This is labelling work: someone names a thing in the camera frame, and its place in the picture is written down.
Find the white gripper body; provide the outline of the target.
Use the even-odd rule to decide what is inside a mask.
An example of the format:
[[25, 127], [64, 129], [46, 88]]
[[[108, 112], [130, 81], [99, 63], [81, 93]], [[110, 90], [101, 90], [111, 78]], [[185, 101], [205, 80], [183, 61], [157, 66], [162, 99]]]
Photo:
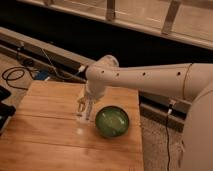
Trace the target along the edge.
[[86, 83], [79, 94], [79, 102], [85, 104], [87, 100], [91, 99], [97, 103], [105, 94], [106, 87], [103, 85], [93, 85]]

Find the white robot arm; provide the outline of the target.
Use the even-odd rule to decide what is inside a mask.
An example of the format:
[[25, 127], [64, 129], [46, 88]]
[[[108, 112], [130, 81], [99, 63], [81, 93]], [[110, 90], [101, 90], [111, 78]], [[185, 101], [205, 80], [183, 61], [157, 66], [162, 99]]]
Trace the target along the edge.
[[213, 64], [123, 68], [114, 56], [105, 55], [86, 69], [86, 84], [78, 99], [82, 119], [90, 117], [93, 104], [104, 96], [108, 86], [188, 102], [178, 171], [213, 171]]

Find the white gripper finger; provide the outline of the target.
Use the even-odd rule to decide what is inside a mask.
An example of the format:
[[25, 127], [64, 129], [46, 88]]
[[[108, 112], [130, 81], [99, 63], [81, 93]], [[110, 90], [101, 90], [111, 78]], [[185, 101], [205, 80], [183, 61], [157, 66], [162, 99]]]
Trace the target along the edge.
[[82, 101], [82, 100], [79, 100], [78, 101], [78, 114], [77, 116], [82, 116], [82, 113], [84, 112], [85, 110], [85, 102]]
[[86, 120], [90, 120], [92, 109], [93, 109], [93, 101], [89, 101], [87, 111], [86, 111]]

